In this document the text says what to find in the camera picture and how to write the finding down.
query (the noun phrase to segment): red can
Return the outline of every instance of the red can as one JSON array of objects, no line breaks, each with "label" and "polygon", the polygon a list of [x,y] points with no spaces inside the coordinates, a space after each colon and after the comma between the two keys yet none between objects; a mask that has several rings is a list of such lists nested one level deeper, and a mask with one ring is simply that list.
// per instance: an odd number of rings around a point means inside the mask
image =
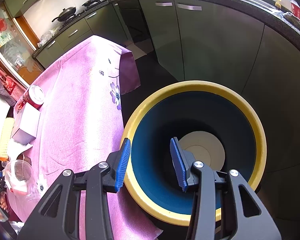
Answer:
[{"label": "red can", "polygon": [[29,89],[23,94],[22,101],[19,103],[17,113],[23,108],[26,103],[31,104],[38,109],[44,102],[44,93],[41,87],[31,85]]},{"label": "red can", "polygon": [[294,16],[300,19],[300,6],[297,4],[296,1],[291,1],[291,9]]}]

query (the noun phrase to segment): table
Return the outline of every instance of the table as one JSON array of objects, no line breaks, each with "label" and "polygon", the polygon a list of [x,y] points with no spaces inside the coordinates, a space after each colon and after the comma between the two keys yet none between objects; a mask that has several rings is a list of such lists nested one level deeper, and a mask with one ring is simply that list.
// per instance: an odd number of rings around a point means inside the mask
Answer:
[{"label": "table", "polygon": [[[37,138],[25,155],[31,158],[33,176],[40,177],[44,193],[63,170],[87,171],[119,149],[123,133],[120,94],[137,88],[140,79],[129,50],[92,36],[60,57],[33,84],[43,89],[45,102],[39,109]],[[26,221],[31,210],[18,208],[18,197],[11,192],[8,199]],[[153,240],[162,232],[125,187],[118,194],[108,193],[108,202],[115,239]],[[83,191],[81,240],[85,239],[84,224]]]}]

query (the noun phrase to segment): metal screw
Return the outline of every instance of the metal screw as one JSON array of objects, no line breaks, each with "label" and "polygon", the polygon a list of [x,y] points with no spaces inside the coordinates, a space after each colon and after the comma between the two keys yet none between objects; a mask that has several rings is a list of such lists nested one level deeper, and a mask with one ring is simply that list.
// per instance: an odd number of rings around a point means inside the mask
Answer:
[{"label": "metal screw", "polygon": [[197,168],[202,168],[203,167],[203,162],[200,162],[200,161],[196,161],[195,163],[194,163],[194,166],[196,166]]},{"label": "metal screw", "polygon": [[239,172],[237,170],[231,170],[230,171],[230,174],[233,176],[233,177],[237,177],[239,175]]},{"label": "metal screw", "polygon": [[108,167],[108,163],[106,162],[99,163],[99,168],[105,169],[106,167]]},{"label": "metal screw", "polygon": [[70,176],[71,175],[71,170],[64,170],[63,173],[62,173],[63,176]]}]

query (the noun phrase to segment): purple flower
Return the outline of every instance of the purple flower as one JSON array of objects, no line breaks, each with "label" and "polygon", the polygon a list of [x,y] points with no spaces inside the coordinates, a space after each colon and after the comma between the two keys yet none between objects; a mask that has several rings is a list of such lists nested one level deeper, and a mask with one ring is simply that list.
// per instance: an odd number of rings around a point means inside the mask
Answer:
[{"label": "purple flower", "polygon": [[120,87],[119,85],[115,85],[113,82],[110,86],[112,88],[112,91],[110,92],[112,102],[117,105],[118,110],[121,110]]}]

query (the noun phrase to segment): frying pan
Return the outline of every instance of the frying pan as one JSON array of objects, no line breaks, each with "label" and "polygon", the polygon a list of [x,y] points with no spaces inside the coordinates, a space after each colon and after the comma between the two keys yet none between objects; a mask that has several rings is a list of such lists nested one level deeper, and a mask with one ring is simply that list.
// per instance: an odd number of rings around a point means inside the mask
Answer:
[{"label": "frying pan", "polygon": [[76,7],[69,7],[69,8],[64,8],[62,13],[59,14],[58,17],[54,18],[52,22],[55,20],[58,20],[58,22],[64,22],[66,19],[70,18],[72,15],[75,14],[77,8]]},{"label": "frying pan", "polygon": [[88,7],[90,6],[91,4],[95,3],[95,2],[98,2],[99,0],[88,0],[86,1],[82,6],[84,7]]}]

